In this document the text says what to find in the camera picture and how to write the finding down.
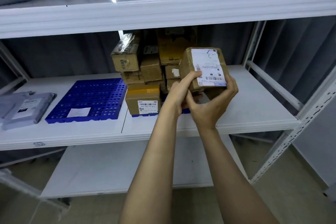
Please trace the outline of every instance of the blue plastic pallet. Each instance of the blue plastic pallet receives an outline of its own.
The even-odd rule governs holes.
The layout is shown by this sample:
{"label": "blue plastic pallet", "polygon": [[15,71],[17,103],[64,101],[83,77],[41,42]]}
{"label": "blue plastic pallet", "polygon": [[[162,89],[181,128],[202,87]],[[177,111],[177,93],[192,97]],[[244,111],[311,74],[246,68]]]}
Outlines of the blue plastic pallet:
{"label": "blue plastic pallet", "polygon": [[[45,120],[51,123],[118,119],[127,87],[121,78],[76,81]],[[84,117],[67,115],[71,108],[91,107]]]}
{"label": "blue plastic pallet", "polygon": [[[161,99],[162,99],[162,104],[163,104],[163,102],[166,100],[166,97],[167,97],[166,94],[162,95],[162,97],[161,97]],[[187,114],[187,113],[190,113],[189,108],[182,109],[182,113],[181,113],[181,114]],[[159,113],[156,112],[156,113],[147,113],[147,114],[132,114],[131,116],[134,118],[134,117],[139,117],[139,116],[155,116],[155,115],[158,115],[158,114],[159,114]]]}

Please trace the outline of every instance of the white shelf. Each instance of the white shelf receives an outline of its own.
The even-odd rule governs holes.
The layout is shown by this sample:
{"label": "white shelf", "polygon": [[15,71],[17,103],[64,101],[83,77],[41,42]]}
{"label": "white shelf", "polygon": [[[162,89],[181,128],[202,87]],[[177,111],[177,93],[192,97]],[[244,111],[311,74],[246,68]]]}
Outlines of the white shelf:
{"label": "white shelf", "polygon": [[[233,98],[225,115],[217,122],[217,129],[221,134],[291,130],[300,124],[300,121],[242,66],[229,66],[229,72],[236,79],[239,92]],[[43,147],[55,147],[149,139],[157,116],[132,118],[125,102],[117,120],[54,124],[48,124],[44,120],[75,81],[119,76],[115,73],[30,80],[16,92],[29,90],[36,93],[53,92],[57,94],[57,98],[51,103],[38,124],[7,131],[0,130],[0,150],[35,148],[36,142],[44,143]],[[198,136],[190,114],[179,117],[177,136]]]}
{"label": "white shelf", "polygon": [[[221,136],[237,166],[245,170],[228,135]],[[127,192],[147,140],[68,147],[41,197],[73,197]],[[178,138],[175,147],[173,187],[212,186],[201,139]]]}
{"label": "white shelf", "polygon": [[336,15],[336,0],[35,0],[0,7],[0,39]]}
{"label": "white shelf", "polygon": [[120,73],[66,76],[55,78],[32,79],[16,92],[35,91],[36,93],[52,92],[57,97],[50,104],[38,124],[10,129],[0,129],[0,150],[35,148],[33,143],[42,142],[44,147],[65,146],[76,144],[92,144],[99,138],[99,142],[110,142],[111,137],[121,135],[127,105],[124,102],[117,120],[99,120],[86,122],[65,122],[48,124],[44,119],[68,92],[77,80],[91,80],[103,78],[119,78]]}
{"label": "white shelf", "polygon": [[[223,135],[274,130],[290,130],[300,124],[264,86],[243,66],[228,66],[239,92],[229,104],[216,127]],[[127,111],[124,140],[148,139],[157,116],[132,118]],[[178,136],[198,136],[196,124],[190,114],[183,114],[177,123]]]}

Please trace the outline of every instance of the gray package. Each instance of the gray package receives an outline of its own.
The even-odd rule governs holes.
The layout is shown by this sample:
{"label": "gray package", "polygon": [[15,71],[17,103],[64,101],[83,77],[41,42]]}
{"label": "gray package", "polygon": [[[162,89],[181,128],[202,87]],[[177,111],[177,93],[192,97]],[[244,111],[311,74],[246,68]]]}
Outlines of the gray package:
{"label": "gray package", "polygon": [[0,123],[4,121],[6,115],[11,111],[15,104],[18,102],[21,103],[25,97],[32,94],[34,94],[34,92],[26,91],[0,96]]}
{"label": "gray package", "polygon": [[16,104],[5,117],[2,129],[7,130],[37,124],[54,96],[53,93],[42,93],[26,97]]}

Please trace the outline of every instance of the person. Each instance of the person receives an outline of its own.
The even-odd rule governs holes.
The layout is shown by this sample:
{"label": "person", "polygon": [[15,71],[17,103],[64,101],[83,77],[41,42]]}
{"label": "person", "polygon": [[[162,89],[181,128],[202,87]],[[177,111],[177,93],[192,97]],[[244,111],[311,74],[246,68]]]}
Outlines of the person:
{"label": "person", "polygon": [[173,84],[128,189],[120,224],[170,223],[176,125],[185,103],[204,146],[224,223],[279,223],[243,176],[216,129],[217,120],[238,93],[234,78],[226,74],[227,89],[210,102],[198,104],[188,87],[201,74],[192,71]]}

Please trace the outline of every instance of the tiled floor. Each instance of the tiled floor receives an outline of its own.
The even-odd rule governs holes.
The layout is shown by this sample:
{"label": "tiled floor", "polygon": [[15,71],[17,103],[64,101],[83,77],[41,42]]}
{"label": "tiled floor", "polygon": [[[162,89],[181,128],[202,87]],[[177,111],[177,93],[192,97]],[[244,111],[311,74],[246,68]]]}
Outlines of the tiled floor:
{"label": "tiled floor", "polygon": [[[258,168],[270,146],[250,141],[242,145],[235,144],[248,175]],[[42,189],[56,164],[36,161],[16,165],[11,170],[20,179]],[[254,188],[281,223],[336,223],[336,205],[323,196],[318,184],[289,150],[260,178]],[[29,196],[0,187],[0,223],[117,223],[124,200],[125,194],[75,197],[69,212],[59,221],[58,212],[53,207],[45,203],[38,205],[38,201]],[[214,189],[174,190],[172,223],[223,223]]]}

